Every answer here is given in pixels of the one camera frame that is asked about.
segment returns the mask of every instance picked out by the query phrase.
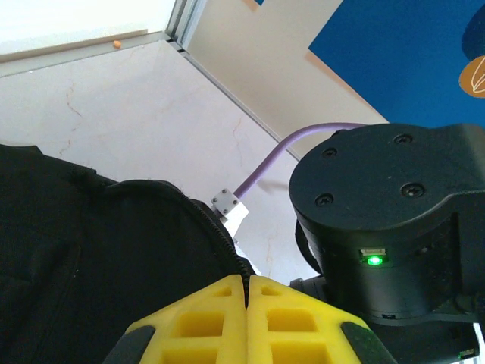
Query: black fabric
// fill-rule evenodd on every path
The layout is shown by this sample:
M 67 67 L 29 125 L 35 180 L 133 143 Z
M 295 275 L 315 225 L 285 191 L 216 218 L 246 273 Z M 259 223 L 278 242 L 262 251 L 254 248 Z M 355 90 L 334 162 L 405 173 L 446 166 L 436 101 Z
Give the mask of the black fabric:
M 0 146 L 0 362 L 100 363 L 127 327 L 254 274 L 211 210 L 159 181 L 116 184 Z

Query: white bracket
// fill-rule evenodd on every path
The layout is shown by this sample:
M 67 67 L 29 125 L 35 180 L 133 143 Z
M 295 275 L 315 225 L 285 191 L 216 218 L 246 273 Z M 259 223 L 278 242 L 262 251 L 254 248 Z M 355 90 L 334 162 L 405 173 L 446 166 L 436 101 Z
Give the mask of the white bracket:
M 214 196 L 212 204 L 212 210 L 221 214 L 222 224 L 229 231 L 230 236 L 234 237 L 244 218 L 249 214 L 249 210 L 227 188 Z

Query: black motor housing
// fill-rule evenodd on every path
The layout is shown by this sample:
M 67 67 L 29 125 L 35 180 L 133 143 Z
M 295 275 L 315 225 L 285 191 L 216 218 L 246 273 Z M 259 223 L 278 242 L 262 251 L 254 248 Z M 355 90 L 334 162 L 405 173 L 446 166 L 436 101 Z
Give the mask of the black motor housing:
M 467 321 L 446 307 L 485 292 L 481 127 L 342 130 L 289 194 L 333 305 L 381 325 Z

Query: blue poster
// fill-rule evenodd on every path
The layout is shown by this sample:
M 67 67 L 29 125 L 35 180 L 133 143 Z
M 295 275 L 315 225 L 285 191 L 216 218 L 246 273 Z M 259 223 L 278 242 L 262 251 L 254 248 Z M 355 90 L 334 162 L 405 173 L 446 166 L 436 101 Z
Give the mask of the blue poster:
M 310 50 L 391 123 L 485 126 L 484 4 L 344 0 Z M 458 81 L 473 60 L 477 97 Z

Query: orange logo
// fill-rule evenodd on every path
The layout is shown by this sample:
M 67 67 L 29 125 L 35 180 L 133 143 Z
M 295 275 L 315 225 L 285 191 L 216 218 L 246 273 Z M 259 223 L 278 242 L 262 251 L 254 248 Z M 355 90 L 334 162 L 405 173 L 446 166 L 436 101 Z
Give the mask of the orange logo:
M 468 95 L 485 99 L 485 55 L 475 58 L 460 74 L 460 87 Z

